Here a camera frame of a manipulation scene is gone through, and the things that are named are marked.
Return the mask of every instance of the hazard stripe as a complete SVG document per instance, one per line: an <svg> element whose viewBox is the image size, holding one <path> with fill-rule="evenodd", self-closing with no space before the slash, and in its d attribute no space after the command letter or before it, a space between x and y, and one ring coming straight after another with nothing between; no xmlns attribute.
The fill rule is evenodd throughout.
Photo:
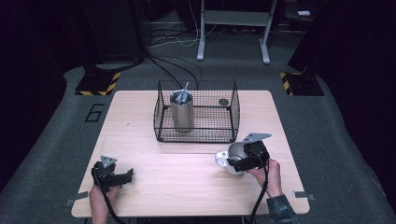
<svg viewBox="0 0 396 224"><path fill-rule="evenodd" d="M286 79L286 73L281 72L280 77L282 78L283 87L285 88L286 94L293 95L293 92L291 91L291 88L290 88L290 84L289 84L288 80Z"/></svg>
<svg viewBox="0 0 396 224"><path fill-rule="evenodd" d="M116 88L117 81L119 80L120 73L114 75L113 79L111 80L110 85L108 86L106 91L76 91L75 95L109 95L113 92L114 88Z"/></svg>

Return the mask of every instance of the dark background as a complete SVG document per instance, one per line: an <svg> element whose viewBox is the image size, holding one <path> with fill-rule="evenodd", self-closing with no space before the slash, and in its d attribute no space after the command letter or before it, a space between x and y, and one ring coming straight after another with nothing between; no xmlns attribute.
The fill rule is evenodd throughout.
<svg viewBox="0 0 396 224"><path fill-rule="evenodd" d="M8 0L2 1L0 8L2 189L62 100L63 73L82 66L77 57L81 49L74 49L75 43L62 25L67 21L62 9L78 21L85 52L96 63L101 63L102 58L84 10L76 0ZM394 24L394 1L329 1L290 65L301 70L313 64L329 85L346 128L396 210Z"/></svg>

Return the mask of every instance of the silver canister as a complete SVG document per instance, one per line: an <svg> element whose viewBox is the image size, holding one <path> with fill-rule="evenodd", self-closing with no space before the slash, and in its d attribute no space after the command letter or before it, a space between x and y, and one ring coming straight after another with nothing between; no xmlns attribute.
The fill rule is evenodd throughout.
<svg viewBox="0 0 396 224"><path fill-rule="evenodd" d="M188 133L194 128L192 94L184 90L171 94L171 111L174 127L179 133Z"/></svg>

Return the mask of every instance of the metal rack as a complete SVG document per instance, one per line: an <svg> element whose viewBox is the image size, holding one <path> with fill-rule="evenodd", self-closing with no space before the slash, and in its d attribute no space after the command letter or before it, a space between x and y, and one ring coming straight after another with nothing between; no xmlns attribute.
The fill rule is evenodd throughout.
<svg viewBox="0 0 396 224"><path fill-rule="evenodd" d="M272 0L271 9L268 12L243 12L243 11L219 11L205 10L205 0L201 0L201 37L198 48L197 60L202 61L205 53L205 25L251 25L265 27L264 36L260 39L262 50L262 61L264 64L270 63L266 42L270 32L271 23L274 17L276 1Z"/></svg>
<svg viewBox="0 0 396 224"><path fill-rule="evenodd" d="M170 95L189 82L194 127L187 133L174 127ZM240 106L233 81L160 81L154 111L154 132L160 142L232 143L238 134Z"/></svg>

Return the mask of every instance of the wire cage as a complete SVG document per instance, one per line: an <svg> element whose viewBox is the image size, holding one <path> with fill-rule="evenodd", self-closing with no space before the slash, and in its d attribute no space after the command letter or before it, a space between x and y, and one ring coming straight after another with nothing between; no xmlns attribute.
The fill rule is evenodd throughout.
<svg viewBox="0 0 396 224"><path fill-rule="evenodd" d="M193 127L175 128L171 94L187 90L192 95ZM160 80L154 111L154 132L159 142L232 143L239 129L240 105L234 81Z"/></svg>

